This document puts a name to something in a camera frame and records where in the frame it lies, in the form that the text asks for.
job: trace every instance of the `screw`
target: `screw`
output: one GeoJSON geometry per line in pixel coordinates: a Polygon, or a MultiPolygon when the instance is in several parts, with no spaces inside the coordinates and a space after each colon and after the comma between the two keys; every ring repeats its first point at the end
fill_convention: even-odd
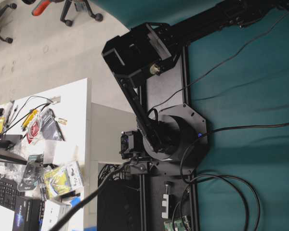
{"type": "Polygon", "coordinates": [[[143,165],[140,166],[140,171],[145,171],[145,167],[143,165]]]}
{"type": "Polygon", "coordinates": [[[153,74],[153,75],[156,75],[160,72],[160,67],[156,64],[153,64],[151,67],[150,67],[150,73],[153,74]]]}
{"type": "Polygon", "coordinates": [[[165,181],[164,184],[166,186],[166,194],[168,194],[168,188],[172,185],[172,182],[171,181],[165,181]]]}

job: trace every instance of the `green fabric surface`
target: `green fabric surface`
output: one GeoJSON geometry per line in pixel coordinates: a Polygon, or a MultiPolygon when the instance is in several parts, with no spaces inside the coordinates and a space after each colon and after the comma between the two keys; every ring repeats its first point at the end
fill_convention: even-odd
{"type": "MultiPolygon", "coordinates": [[[[216,0],[92,0],[127,28],[143,22],[177,23],[214,6],[216,0]]],[[[245,28],[229,27],[191,44],[191,81],[266,31],[285,12],[273,10],[245,28]]],[[[209,128],[289,122],[289,15],[266,37],[191,88],[192,106],[209,128]]],[[[231,174],[256,188],[262,207],[259,231],[289,231],[289,127],[222,131],[210,136],[199,171],[231,174]]],[[[256,204],[246,186],[253,230],[256,204]]],[[[202,231],[243,230],[244,207],[237,193],[218,180],[199,184],[202,231]]]]}
{"type": "Polygon", "coordinates": [[[173,25],[210,7],[220,0],[91,0],[117,18],[126,28],[141,23],[173,25]]]}

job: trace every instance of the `product box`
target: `product box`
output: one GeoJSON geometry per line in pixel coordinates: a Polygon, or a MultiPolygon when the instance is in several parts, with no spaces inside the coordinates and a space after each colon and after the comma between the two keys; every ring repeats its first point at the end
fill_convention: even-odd
{"type": "Polygon", "coordinates": [[[13,231],[38,231],[42,201],[25,196],[16,199],[13,231]]]}
{"type": "MultiPolygon", "coordinates": [[[[51,229],[68,212],[70,207],[70,205],[55,200],[47,200],[45,202],[44,219],[41,231],[48,231],[51,229]]],[[[60,229],[60,231],[67,230],[68,223],[60,229]]]]}

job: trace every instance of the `white desk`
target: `white desk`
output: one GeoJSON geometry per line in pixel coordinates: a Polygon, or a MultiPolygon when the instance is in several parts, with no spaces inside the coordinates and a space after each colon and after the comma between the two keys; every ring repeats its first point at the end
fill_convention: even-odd
{"type": "MultiPolygon", "coordinates": [[[[91,132],[91,96],[88,79],[82,79],[67,85],[47,90],[35,95],[47,98],[61,96],[61,102],[50,106],[57,117],[67,120],[67,125],[60,125],[60,129],[65,138],[64,141],[53,142],[54,164],[64,164],[77,160],[81,168],[85,187],[79,189],[81,199],[89,193],[89,173],[90,173],[90,132],[91,132]]],[[[18,109],[25,103],[27,97],[16,100],[14,107],[18,109]]],[[[45,103],[45,99],[31,99],[20,112],[18,119],[36,106],[45,103]]],[[[21,123],[17,124],[7,134],[23,134],[21,123]]],[[[85,219],[89,218],[89,208],[84,207],[78,211],[69,222],[69,231],[82,231],[85,219]]]]}

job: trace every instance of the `keyboard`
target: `keyboard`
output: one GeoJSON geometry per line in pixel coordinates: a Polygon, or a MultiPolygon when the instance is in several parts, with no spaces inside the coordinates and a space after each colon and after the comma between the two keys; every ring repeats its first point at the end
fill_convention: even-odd
{"type": "Polygon", "coordinates": [[[24,196],[24,192],[17,190],[17,183],[13,180],[0,178],[0,205],[15,211],[17,196],[24,196]]]}

